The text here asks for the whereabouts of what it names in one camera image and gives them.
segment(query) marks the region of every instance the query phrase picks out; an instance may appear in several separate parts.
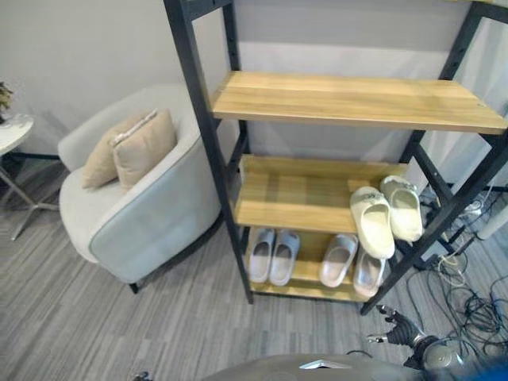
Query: white wall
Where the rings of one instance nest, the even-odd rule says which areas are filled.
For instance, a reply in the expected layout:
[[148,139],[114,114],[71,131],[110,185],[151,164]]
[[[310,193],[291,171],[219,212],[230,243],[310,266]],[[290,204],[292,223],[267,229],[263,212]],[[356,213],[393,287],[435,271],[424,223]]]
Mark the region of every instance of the white wall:
[[[242,66],[252,71],[302,72],[435,79],[470,6],[441,0],[237,0]],[[483,21],[456,80],[501,112],[508,86],[508,26]],[[320,125],[250,122],[252,150],[262,154],[397,161],[408,132],[389,129],[338,129]],[[458,182],[464,163],[478,152],[463,135],[442,169]],[[429,154],[444,162],[443,140],[427,136]],[[416,178],[422,177],[419,168]],[[508,181],[500,173],[498,183]]]
[[[183,76],[162,0],[0,0],[0,79],[12,112],[35,115],[25,152],[56,153],[58,141],[111,102]],[[221,14],[195,22],[206,80],[226,73]],[[221,128],[226,151],[231,129]]]
[[[442,0],[235,3],[245,70],[423,79],[439,75],[469,7]],[[211,90],[226,68],[220,16],[195,23]],[[16,91],[13,109],[37,118],[27,152],[54,153],[67,131],[108,103],[152,83],[182,81],[162,0],[2,0],[0,31],[0,76]],[[473,91],[490,91],[495,75],[488,73],[502,67],[502,60],[488,57],[502,51],[506,30],[486,40],[492,39],[497,45],[480,41],[469,59],[474,64],[463,70]],[[276,155],[396,161],[409,136],[389,129],[250,125],[252,150]],[[231,128],[219,131],[231,145]],[[448,172],[447,180],[457,181],[456,171]]]

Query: potted plant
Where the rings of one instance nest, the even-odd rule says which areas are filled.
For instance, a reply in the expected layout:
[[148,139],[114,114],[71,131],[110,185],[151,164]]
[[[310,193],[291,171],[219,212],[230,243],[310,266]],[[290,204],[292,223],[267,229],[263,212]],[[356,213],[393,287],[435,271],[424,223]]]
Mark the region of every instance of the potted plant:
[[3,111],[10,108],[10,95],[13,92],[9,90],[4,82],[0,82],[0,125],[5,119],[2,117]]

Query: gray carpet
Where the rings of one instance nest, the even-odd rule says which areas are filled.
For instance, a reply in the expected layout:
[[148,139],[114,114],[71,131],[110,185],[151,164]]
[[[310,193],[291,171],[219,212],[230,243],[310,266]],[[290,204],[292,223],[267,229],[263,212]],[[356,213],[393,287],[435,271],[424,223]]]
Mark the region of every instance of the gray carpet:
[[[20,181],[42,198],[64,176],[53,164]],[[42,179],[51,181],[41,187]],[[0,218],[2,379],[124,381],[146,370],[156,381],[194,380],[275,354],[363,349],[398,364],[410,354],[367,343],[365,335],[386,332],[389,324],[376,312],[361,317],[359,304],[257,295],[250,306],[224,226],[182,263],[152,273],[134,295],[76,253],[58,213],[37,215],[12,242],[19,206],[11,197]],[[468,249],[469,284],[486,294],[493,280],[508,273],[507,252],[506,226],[474,243]],[[413,281],[425,330],[447,334],[451,326],[433,307],[423,278]],[[507,296],[506,284],[500,286]],[[383,301],[415,317],[404,280]]]

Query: throw pillow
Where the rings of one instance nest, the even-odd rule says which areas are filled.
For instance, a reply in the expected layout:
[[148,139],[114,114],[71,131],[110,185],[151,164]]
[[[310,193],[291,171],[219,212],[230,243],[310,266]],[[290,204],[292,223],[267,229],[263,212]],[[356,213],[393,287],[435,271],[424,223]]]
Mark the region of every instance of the throw pillow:
[[175,146],[176,133],[169,111],[159,112],[141,129],[114,147],[114,163],[125,193],[149,173]]
[[81,181],[83,188],[100,187],[118,177],[117,169],[114,165],[113,147],[110,146],[110,141],[119,133],[129,131],[135,124],[142,121],[147,114],[142,113],[128,117],[102,135],[94,151],[88,156],[87,163],[83,168]]

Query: slipper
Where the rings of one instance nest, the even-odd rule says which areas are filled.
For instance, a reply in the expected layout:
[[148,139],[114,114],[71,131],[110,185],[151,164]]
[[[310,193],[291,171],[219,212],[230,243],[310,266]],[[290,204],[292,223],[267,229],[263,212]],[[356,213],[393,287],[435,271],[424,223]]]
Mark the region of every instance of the slipper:
[[399,176],[388,176],[379,189],[390,203],[391,232],[399,240],[415,242],[423,234],[416,186]]
[[253,282],[264,283],[267,281],[274,240],[274,229],[257,230],[256,244],[252,248],[248,262],[248,274]]
[[373,187],[361,187],[352,194],[350,207],[365,251],[379,259],[393,256],[395,242],[390,228],[390,204],[383,194]]
[[352,279],[352,285],[358,294],[371,298],[378,292],[383,280],[385,263],[386,260],[373,258],[360,247],[355,275]]
[[337,234],[329,243],[325,258],[321,263],[319,278],[327,287],[339,286],[346,273],[356,250],[358,239],[352,234]]
[[300,237],[290,230],[282,230],[277,236],[277,244],[271,262],[271,284],[284,286],[289,282],[299,249]]

